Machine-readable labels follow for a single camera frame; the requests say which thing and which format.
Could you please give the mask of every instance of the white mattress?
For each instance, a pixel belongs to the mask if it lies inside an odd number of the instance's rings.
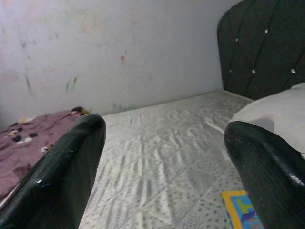
[[[80,228],[229,228],[220,193],[243,187],[223,133],[250,102],[218,91],[105,116],[105,148]]]

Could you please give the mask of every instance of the tufted headboard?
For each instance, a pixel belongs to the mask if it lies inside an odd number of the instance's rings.
[[[305,82],[305,0],[244,0],[217,34],[225,90],[256,100]]]

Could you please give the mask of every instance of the colorful book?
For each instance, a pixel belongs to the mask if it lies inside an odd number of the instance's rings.
[[[264,229],[245,191],[221,193],[233,229]]]

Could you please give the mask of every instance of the wall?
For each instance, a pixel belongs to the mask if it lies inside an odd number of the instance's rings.
[[[236,0],[1,0],[0,128],[222,88],[216,27]]]

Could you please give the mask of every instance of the white pillow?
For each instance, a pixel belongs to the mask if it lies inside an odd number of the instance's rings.
[[[305,83],[247,105],[230,122],[233,121],[274,132],[305,159]]]

